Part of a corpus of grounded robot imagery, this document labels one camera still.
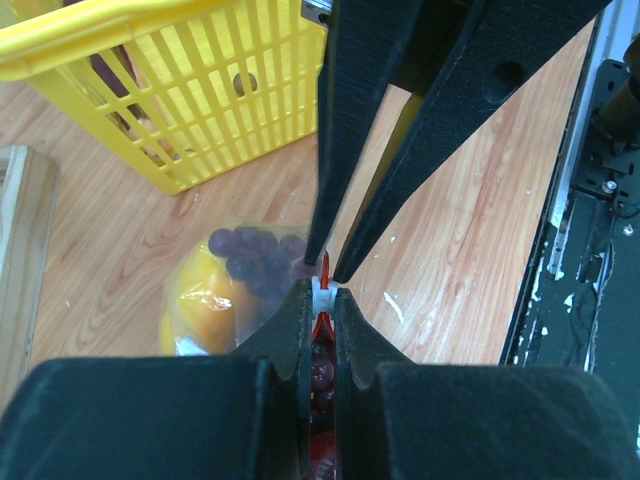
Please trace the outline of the clear zip bag orange zipper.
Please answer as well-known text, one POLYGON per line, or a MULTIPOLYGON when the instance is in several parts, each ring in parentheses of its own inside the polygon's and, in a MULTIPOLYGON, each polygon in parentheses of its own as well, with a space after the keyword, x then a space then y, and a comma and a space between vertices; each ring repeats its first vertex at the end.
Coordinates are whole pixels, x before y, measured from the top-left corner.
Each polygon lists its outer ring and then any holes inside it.
MULTIPOLYGON (((164 355, 226 354, 257 331, 282 306, 299 279, 323 295, 336 293, 329 256, 304 260, 307 240, 299 226, 234 221, 196 244, 165 284, 159 345, 164 355)), ((335 333, 331 317, 314 316, 311 333, 309 479, 337 476, 333 426, 335 333)))

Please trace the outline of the white zipper slider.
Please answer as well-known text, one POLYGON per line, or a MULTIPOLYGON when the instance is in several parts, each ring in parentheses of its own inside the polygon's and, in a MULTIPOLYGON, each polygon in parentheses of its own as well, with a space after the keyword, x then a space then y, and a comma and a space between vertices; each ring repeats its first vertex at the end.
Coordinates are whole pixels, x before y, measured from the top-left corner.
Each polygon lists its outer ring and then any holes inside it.
POLYGON ((318 276, 311 278, 312 315, 317 317, 320 313, 332 315, 338 293, 338 285, 330 280, 326 288, 321 286, 318 276))

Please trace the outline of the dark purple grape bunch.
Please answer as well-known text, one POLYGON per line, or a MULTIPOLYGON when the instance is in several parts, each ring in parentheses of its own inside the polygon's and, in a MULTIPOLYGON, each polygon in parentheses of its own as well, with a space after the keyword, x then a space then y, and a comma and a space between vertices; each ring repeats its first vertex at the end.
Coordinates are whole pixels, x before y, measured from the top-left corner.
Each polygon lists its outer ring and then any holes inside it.
MULTIPOLYGON (((268 228, 237 226, 219 228, 209 237, 210 252, 225 259, 232 280, 244 284, 256 300, 256 313, 242 323, 238 340, 254 333, 282 306, 289 290, 299 279, 318 276, 321 286, 329 282, 329 256, 323 254, 310 265, 303 259, 306 240, 295 233, 277 236, 268 228)), ((314 320, 311 341, 311 413, 334 412, 335 333, 329 314, 314 320)))

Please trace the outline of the orange mango toy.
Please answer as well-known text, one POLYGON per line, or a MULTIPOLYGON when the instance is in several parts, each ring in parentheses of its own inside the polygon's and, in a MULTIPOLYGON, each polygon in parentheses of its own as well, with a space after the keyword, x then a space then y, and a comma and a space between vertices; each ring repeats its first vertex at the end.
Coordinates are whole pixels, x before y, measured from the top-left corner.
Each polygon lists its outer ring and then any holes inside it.
POLYGON ((256 300, 231 279, 225 259, 205 243, 193 247, 168 277, 159 337, 162 352, 225 354, 237 345, 238 329, 256 313, 256 300))

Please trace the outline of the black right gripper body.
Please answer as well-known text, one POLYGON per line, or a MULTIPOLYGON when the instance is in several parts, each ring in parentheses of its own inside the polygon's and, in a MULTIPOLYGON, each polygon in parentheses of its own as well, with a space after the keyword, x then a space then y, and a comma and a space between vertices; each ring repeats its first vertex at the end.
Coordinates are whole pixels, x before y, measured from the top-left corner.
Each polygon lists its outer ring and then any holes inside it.
POLYGON ((318 25, 328 25, 332 6, 332 0, 302 0, 301 16, 318 25))

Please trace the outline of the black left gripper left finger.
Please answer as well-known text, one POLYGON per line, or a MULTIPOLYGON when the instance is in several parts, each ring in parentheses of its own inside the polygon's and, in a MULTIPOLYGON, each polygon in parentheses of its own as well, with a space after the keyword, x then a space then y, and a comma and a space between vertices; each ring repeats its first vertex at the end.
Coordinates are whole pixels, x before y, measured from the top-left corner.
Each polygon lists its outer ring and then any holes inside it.
POLYGON ((1 419, 5 479, 299 479, 311 284, 226 355, 45 361, 1 419))

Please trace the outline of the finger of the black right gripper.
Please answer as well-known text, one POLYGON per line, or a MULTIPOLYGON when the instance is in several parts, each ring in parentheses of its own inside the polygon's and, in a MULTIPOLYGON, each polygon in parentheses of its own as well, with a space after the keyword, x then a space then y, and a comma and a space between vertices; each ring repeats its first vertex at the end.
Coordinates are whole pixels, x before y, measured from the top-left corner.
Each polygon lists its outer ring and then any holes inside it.
POLYGON ((335 1, 318 80, 318 191, 305 263, 323 254, 420 1, 335 1))
POLYGON ((604 8, 602 1, 420 1, 388 84, 411 94, 336 261, 349 281, 403 204, 604 8))

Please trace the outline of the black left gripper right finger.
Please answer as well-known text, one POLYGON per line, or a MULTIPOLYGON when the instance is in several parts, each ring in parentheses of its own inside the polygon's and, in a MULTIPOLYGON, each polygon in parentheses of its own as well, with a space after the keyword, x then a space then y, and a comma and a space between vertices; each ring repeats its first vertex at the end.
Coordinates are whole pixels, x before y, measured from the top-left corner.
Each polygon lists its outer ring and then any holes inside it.
POLYGON ((622 411, 563 367, 422 365, 338 292, 335 430, 341 479, 635 479, 622 411))

